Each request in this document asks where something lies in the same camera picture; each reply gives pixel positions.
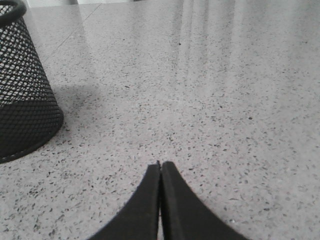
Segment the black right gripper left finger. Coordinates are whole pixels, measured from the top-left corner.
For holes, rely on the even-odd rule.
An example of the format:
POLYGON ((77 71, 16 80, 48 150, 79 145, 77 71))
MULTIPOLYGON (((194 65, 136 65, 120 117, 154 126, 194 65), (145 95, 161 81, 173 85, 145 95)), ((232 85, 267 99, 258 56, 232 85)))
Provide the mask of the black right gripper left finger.
POLYGON ((145 175, 129 201, 92 240, 156 240, 159 226, 161 167, 147 167, 145 175))

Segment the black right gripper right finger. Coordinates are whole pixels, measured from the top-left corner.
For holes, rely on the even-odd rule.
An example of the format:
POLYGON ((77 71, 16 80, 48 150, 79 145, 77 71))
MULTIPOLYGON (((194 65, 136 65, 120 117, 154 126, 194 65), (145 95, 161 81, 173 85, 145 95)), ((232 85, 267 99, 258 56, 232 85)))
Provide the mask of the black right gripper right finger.
POLYGON ((245 239, 201 202, 173 162, 162 164, 161 177, 161 217, 166 240, 245 239))

